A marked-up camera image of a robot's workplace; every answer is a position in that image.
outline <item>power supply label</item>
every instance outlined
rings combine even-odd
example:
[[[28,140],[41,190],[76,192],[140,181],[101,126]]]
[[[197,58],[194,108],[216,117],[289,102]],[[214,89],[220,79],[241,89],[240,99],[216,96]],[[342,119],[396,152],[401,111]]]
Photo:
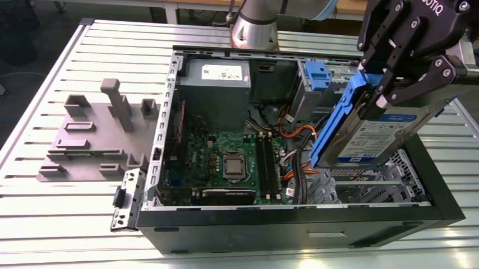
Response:
[[[202,80],[242,80],[241,66],[220,66],[205,64],[201,66]]]

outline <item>ram slot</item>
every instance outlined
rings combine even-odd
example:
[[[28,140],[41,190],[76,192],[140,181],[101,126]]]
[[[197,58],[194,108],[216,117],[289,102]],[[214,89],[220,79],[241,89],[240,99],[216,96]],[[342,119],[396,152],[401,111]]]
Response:
[[[266,174],[268,174],[268,193],[270,199],[276,199],[277,192],[277,178],[276,178],[276,163],[274,163],[274,151],[272,149],[270,138],[264,139],[264,154],[266,161]]]
[[[260,181],[260,194],[264,197],[268,194],[268,178],[264,163],[264,149],[262,149],[262,138],[256,138],[256,167],[257,176]]]

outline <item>slotted aluminum surface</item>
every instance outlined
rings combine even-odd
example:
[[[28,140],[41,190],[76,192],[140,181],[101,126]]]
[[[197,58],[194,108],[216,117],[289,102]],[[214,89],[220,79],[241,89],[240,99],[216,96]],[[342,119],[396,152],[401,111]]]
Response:
[[[84,94],[89,101],[106,102],[100,81],[117,78],[130,103],[154,98],[160,104],[170,46],[228,47],[228,35],[210,27],[117,21],[97,20],[78,27],[0,152],[0,265],[416,268],[424,263],[429,268],[479,267],[479,144],[459,103],[419,133],[467,219],[375,249],[164,256],[140,233],[109,232],[118,182],[36,181],[62,122],[66,96]],[[345,36],[280,33],[278,44],[284,51],[359,55],[355,38]]]

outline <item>metal bracket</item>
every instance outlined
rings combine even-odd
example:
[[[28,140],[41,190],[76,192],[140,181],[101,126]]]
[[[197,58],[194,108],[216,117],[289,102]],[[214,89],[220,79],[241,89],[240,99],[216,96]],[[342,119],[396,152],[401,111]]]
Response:
[[[425,77],[405,88],[395,88],[385,99],[393,106],[423,107],[433,101],[449,99],[456,96],[461,88],[445,87],[456,80],[460,66],[445,55],[432,61]]]
[[[125,172],[113,198],[114,214],[110,231],[137,231],[136,219],[141,207],[145,173],[136,168]]]

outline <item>motherboard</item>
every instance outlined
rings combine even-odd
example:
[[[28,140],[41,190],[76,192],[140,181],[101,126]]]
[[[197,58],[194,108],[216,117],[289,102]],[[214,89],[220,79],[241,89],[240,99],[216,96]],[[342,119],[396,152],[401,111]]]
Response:
[[[281,137],[189,134],[184,162],[169,166],[170,186],[158,189],[161,202],[172,206],[285,203],[277,167],[284,152]]]

